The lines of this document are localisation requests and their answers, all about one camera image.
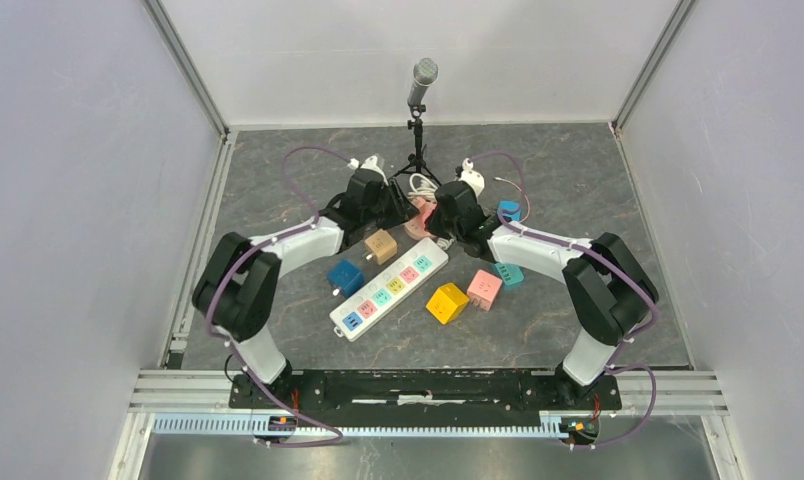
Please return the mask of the beige cube plug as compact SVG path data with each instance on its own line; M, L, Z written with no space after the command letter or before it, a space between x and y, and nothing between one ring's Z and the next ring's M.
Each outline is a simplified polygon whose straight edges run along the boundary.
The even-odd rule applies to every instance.
M398 253L398 244L394 237L386 230L379 229L364 240L366 257L377 265L383 265Z

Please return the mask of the blue cube plug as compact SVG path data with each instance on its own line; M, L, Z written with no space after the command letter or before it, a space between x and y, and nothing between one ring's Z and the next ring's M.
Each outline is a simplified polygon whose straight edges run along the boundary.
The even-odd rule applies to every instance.
M362 270L349 262L340 260L326 275L332 295L348 298L365 284Z

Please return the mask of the pink cube plug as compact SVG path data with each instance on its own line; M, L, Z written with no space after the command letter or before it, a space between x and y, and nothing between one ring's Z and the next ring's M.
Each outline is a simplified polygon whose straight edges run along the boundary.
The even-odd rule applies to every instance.
M489 311L502 285L503 281L500 277L484 270L478 270L467 288L466 295L471 305Z

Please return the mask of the yellow cube plug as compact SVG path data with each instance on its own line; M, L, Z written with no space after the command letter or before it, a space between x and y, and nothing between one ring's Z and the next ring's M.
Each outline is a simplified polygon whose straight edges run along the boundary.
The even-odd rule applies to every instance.
M438 287L426 303L427 311L442 325L455 320L469 303L469 297L454 283Z

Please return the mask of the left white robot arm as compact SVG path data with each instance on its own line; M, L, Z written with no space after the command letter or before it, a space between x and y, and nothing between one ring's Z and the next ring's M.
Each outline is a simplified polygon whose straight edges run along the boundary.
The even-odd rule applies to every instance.
M292 394L292 381L282 374L289 363L267 327L279 279L346 251L371 227L396 227L418 213L396 180L359 169L346 190L309 220L258 240L235 232L219 240L191 303L208 333L226 342L246 367L254 394L266 406L280 407Z

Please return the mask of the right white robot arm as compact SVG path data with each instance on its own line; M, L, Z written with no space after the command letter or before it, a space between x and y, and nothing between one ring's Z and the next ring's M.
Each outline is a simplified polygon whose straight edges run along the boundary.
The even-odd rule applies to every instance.
M659 316L658 291L623 240L611 233L596 239L548 234L485 214L473 188L457 180L436 190L427 230L452 238L471 257L513 264L563 283L581 331L559 364L558 400L580 408L596 393L596 380L622 343Z

